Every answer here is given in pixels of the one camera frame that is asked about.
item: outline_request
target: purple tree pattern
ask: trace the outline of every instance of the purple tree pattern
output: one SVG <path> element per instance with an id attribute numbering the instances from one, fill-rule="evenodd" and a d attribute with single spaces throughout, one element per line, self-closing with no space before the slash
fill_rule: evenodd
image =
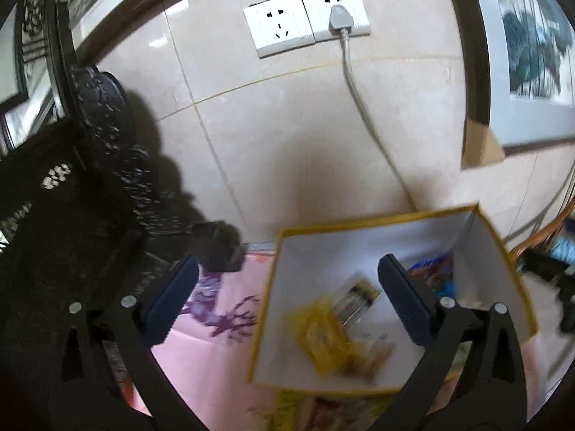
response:
<path id="1" fill-rule="evenodd" d="M 195 285 L 192 297 L 180 314 L 190 314 L 196 321 L 206 327 L 215 327 L 211 333 L 216 337 L 228 332 L 228 342 L 243 342 L 252 335 L 258 316 L 249 309 L 255 307 L 259 299 L 255 295 L 246 296 L 233 309 L 225 314 L 216 313 L 217 297 L 223 285 L 221 272 L 208 272 L 203 269 L 198 283 Z"/>

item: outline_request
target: power cord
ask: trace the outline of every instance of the power cord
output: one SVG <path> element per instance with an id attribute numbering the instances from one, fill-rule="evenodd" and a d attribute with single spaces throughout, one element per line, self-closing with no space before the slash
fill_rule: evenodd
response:
<path id="1" fill-rule="evenodd" d="M 385 150 L 381 139 L 379 138 L 376 128 L 373 125 L 373 120 L 371 115 L 369 114 L 369 110 L 363 101 L 361 94 L 359 93 L 357 86 L 355 85 L 355 79 L 353 71 L 351 70 L 351 57 L 350 57 L 350 30 L 354 25 L 354 18 L 352 15 L 347 11 L 345 6 L 342 5 L 334 5 L 331 8 L 330 14 L 330 26 L 339 31 L 339 36 L 341 40 L 341 47 L 343 48 L 343 73 L 346 77 L 347 86 L 350 88 L 351 95 L 355 100 L 355 105 L 359 110 L 359 114 L 365 127 L 367 128 L 367 132 L 372 137 L 373 141 L 376 143 L 379 151 L 389 164 L 389 168 L 392 170 L 393 175 L 399 181 L 403 193 L 405 194 L 405 198 L 409 203 L 409 207 L 413 212 L 418 210 L 417 206 L 415 205 L 415 201 L 413 200 L 413 196 L 411 195 L 407 184 L 403 180 L 399 170 L 397 169 L 396 165 L 393 163 L 391 156 Z"/>

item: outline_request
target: box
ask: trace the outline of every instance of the box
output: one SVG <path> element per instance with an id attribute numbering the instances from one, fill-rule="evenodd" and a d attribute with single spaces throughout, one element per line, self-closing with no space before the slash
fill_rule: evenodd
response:
<path id="1" fill-rule="evenodd" d="M 445 251 L 454 254 L 455 298 L 462 306 L 510 310 L 517 336 L 537 332 L 531 302 L 514 264 L 478 205 L 439 212 L 285 230 L 268 282 L 248 380 L 310 395 L 393 393 L 401 389 L 423 355 L 413 344 L 385 293 L 369 309 L 384 325 L 395 349 L 372 383 L 333 374 L 320 376 L 286 328 L 286 315 L 330 295 L 358 272 L 379 286 L 377 265 L 393 253 L 408 269 Z"/>

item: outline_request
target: pink surface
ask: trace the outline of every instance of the pink surface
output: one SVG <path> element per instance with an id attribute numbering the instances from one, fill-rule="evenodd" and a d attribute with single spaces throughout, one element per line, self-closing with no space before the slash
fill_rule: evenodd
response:
<path id="1" fill-rule="evenodd" d="M 212 431 L 247 430 L 276 393 L 246 381 L 273 257 L 248 254 L 241 272 L 200 273 L 162 345 L 152 352 L 183 400 Z M 146 412 L 140 396 L 134 407 Z"/>

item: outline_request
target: electrical outlet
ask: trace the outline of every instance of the electrical outlet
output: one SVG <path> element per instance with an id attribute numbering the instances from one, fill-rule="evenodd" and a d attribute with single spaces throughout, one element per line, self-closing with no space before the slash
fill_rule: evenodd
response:
<path id="1" fill-rule="evenodd" d="M 303 2 L 316 42 L 339 37 L 337 31 L 330 29 L 331 8 L 335 4 L 345 6 L 354 18 L 351 36 L 363 36 L 371 32 L 362 0 L 303 0 Z"/>
<path id="2" fill-rule="evenodd" d="M 260 58 L 315 43 L 301 0 L 269 0 L 244 9 Z"/>

